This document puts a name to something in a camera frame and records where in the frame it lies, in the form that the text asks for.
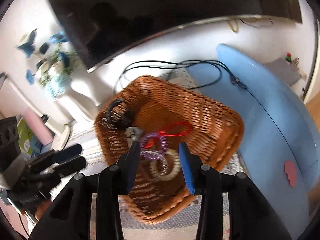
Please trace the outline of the blue white flower bouquet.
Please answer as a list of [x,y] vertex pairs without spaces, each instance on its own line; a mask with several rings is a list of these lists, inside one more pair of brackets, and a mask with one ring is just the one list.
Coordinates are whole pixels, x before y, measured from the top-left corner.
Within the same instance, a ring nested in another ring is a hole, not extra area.
[[56,100],[71,88],[71,74],[80,63],[77,52],[68,47],[69,39],[64,31],[52,35],[46,42],[37,46],[37,30],[22,36],[17,49],[27,59],[35,57],[35,70],[26,70],[26,81],[43,88]]

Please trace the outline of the green book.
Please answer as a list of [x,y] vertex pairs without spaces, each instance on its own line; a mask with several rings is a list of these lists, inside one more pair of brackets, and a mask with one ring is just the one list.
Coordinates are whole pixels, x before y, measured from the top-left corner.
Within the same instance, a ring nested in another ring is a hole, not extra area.
[[19,135],[18,144],[21,151],[30,157],[38,156],[41,153],[43,144],[23,118],[19,120],[17,130]]

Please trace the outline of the white desk lamp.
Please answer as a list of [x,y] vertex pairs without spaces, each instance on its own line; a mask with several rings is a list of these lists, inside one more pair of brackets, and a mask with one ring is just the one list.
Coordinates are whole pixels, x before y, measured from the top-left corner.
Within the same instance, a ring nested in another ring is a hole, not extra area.
[[37,114],[47,128],[54,132],[55,137],[52,142],[52,149],[56,151],[61,151],[67,145],[71,128],[68,124],[61,125],[56,122],[52,117],[45,113],[42,113],[23,93],[23,91],[14,83],[12,78],[5,72],[1,73],[1,88],[3,87],[5,81],[7,81],[15,93],[20,97],[20,99],[35,113]]

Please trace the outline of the black wrist watch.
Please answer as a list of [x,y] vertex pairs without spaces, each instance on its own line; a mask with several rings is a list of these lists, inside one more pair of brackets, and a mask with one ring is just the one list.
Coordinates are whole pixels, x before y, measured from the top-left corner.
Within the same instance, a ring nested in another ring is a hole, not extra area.
[[131,127],[135,114],[123,98],[113,100],[105,114],[105,121],[117,129]]

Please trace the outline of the white ribbed vase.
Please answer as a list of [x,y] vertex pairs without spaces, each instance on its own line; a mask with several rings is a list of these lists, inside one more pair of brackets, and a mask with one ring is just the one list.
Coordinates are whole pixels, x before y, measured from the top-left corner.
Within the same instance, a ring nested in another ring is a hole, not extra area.
[[56,101],[64,108],[75,121],[92,124],[98,114],[95,102],[84,94],[75,91],[69,82],[58,81],[56,83]]

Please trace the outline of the black wall television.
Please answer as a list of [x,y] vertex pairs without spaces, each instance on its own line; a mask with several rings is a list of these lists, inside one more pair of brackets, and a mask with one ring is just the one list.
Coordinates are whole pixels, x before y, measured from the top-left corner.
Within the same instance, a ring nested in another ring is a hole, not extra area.
[[201,20],[271,16],[302,21],[298,0],[48,0],[89,72],[157,35]]

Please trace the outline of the pink folder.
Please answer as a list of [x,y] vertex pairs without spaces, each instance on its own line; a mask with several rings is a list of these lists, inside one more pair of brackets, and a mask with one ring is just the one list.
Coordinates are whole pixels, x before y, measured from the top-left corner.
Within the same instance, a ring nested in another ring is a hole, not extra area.
[[49,129],[45,126],[41,118],[30,108],[24,113],[23,118],[29,128],[34,132],[36,137],[44,146],[53,142],[53,136]]

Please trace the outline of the blue chair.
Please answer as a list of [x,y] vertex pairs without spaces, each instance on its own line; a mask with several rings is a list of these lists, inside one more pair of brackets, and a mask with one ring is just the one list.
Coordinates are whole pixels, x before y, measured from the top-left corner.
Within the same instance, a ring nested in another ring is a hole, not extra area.
[[[310,223],[308,192],[319,180],[317,126],[300,98],[264,65],[225,44],[216,52],[227,69],[203,63],[188,71],[202,94],[241,116],[239,152],[249,176],[297,239]],[[295,187],[284,171],[287,160],[295,163]]]

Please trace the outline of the pink sticker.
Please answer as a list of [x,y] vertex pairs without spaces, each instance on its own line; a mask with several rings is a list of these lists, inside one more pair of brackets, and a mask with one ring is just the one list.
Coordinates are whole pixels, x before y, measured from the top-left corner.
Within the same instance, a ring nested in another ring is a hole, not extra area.
[[295,163],[291,160],[287,160],[284,164],[284,171],[287,175],[289,185],[291,187],[295,187],[297,183],[297,170],[295,167]]

